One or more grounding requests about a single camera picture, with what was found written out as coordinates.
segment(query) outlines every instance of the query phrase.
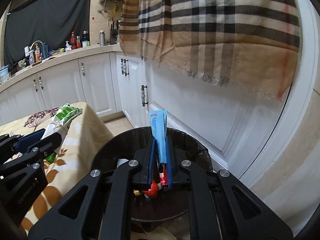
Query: red bottle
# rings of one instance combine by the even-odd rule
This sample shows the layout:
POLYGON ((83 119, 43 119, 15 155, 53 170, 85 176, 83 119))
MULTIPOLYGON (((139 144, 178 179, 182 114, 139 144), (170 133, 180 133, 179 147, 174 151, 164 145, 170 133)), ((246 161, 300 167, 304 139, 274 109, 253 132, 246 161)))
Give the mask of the red bottle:
POLYGON ((77 48, 77 40, 76 40, 76 37, 75 37, 75 32, 71 33, 70 45, 71 45, 71 49, 76 49, 77 48))

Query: silver thermos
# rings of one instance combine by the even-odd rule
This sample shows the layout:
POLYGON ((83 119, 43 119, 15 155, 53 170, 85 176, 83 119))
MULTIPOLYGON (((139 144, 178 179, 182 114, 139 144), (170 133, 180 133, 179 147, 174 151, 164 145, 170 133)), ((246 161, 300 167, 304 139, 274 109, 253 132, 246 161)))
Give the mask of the silver thermos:
POLYGON ((100 46, 105 46, 106 45, 106 40, 104 36, 104 31, 100 31, 100 46))

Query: plaid scarf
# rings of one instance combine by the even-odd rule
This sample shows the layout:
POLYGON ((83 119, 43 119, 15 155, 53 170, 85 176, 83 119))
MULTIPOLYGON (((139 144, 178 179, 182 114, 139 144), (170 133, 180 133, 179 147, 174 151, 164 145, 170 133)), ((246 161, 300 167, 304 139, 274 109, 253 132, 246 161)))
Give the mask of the plaid scarf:
POLYGON ((219 85, 281 99, 300 46, 295 0, 125 0, 120 45, 219 85))

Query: kitchen countertop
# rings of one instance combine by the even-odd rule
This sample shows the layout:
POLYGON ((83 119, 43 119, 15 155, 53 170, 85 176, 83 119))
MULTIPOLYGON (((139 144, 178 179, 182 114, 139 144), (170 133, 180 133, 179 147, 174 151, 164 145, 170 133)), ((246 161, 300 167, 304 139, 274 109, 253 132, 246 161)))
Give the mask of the kitchen countertop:
POLYGON ((79 48, 72 51, 67 51, 61 54, 58 54, 56 56, 53 56, 52 59, 46 60, 45 62, 42 62, 36 66, 28 66, 20 71, 18 71, 14 77, 10 78, 7 82, 3 83, 0 86, 0 93, 7 89, 8 87, 12 86, 16 82, 27 78, 28 76, 31 76, 39 71, 42 71, 44 69, 47 69, 49 67, 62 64, 65 62, 68 62, 70 60, 82 58, 82 57, 88 57, 92 55, 102 54, 102 53, 108 53, 108 52, 122 52, 120 48, 120 44, 115 45, 107 45, 102 46, 100 45, 93 45, 89 47, 79 48))

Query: floor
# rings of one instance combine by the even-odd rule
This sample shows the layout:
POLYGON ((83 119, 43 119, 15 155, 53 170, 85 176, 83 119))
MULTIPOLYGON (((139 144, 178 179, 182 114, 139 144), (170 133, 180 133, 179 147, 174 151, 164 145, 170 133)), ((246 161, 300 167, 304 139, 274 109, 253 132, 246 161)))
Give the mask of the floor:
POLYGON ((133 126, 126 117, 121 117, 104 123, 109 131, 116 136, 122 132, 133 129, 133 126))

